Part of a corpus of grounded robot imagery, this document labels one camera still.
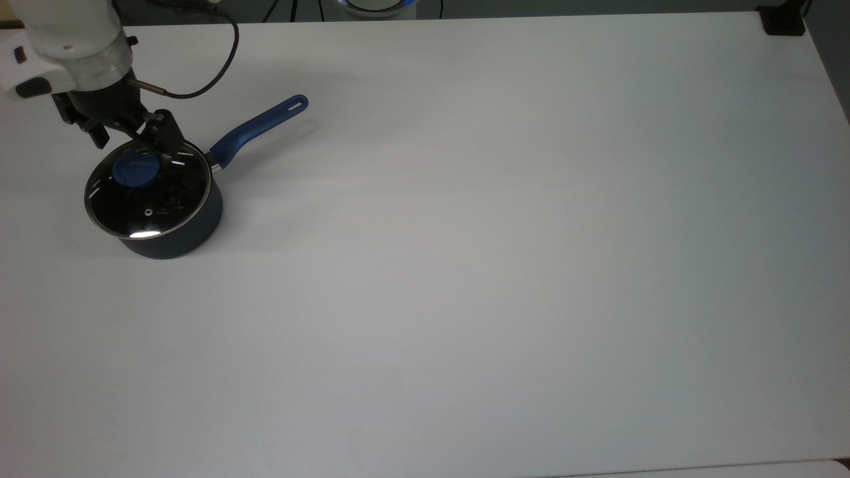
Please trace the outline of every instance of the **white table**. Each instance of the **white table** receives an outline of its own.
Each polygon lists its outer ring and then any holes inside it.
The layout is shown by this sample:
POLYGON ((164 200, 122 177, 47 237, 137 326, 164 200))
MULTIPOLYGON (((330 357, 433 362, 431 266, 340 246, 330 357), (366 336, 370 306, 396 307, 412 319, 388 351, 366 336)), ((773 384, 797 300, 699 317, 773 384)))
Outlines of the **white table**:
MULTIPOLYGON (((129 33, 175 92, 230 45, 129 33)), ((104 152, 0 100, 1 476, 850 455, 850 128, 810 37, 755 13, 244 26, 211 92, 144 101, 208 147, 296 93, 166 262, 88 220, 104 152)))
POLYGON ((848 478, 850 472, 835 461, 720 466, 618 474, 616 478, 848 478))

